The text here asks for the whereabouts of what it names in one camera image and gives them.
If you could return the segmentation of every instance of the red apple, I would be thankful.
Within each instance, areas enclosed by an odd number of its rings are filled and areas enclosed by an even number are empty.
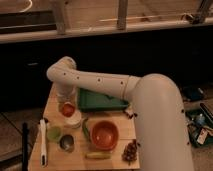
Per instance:
[[[65,117],[71,117],[75,112],[75,106],[71,103],[64,103],[61,112]]]

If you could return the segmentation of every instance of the banana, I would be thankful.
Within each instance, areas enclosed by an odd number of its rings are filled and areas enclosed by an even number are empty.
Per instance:
[[[111,154],[110,152],[103,151],[88,152],[86,153],[85,157],[89,159],[109,159],[111,157]]]

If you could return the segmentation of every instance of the orange bowl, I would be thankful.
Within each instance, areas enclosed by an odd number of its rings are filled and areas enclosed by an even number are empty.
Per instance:
[[[112,150],[118,142],[117,126],[107,120],[97,122],[90,132],[92,144],[99,150]]]

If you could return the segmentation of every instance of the small bowl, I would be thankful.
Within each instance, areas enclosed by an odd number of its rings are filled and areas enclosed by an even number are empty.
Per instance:
[[[118,142],[117,126],[107,120],[97,122],[90,132],[92,144],[99,150],[112,150]]]
[[[74,150],[74,138],[72,135],[66,134],[63,135],[59,141],[61,149],[72,152]]]

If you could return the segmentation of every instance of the green tray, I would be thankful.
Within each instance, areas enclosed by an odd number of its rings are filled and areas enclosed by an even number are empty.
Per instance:
[[[208,115],[206,115],[206,113],[201,108],[186,111],[186,116],[192,118],[192,117],[195,117],[196,115],[199,115],[200,113],[204,114],[206,119],[206,125],[213,128],[213,122],[209,119]],[[197,142],[197,140],[193,137],[192,134],[190,134],[190,132],[189,132],[189,138],[191,143],[194,145],[194,147],[202,147],[202,146],[206,146],[213,143],[213,137],[209,135],[207,136],[204,144],[202,145]]]
[[[127,101],[82,88],[78,91],[77,104],[82,112],[123,110],[129,105]]]

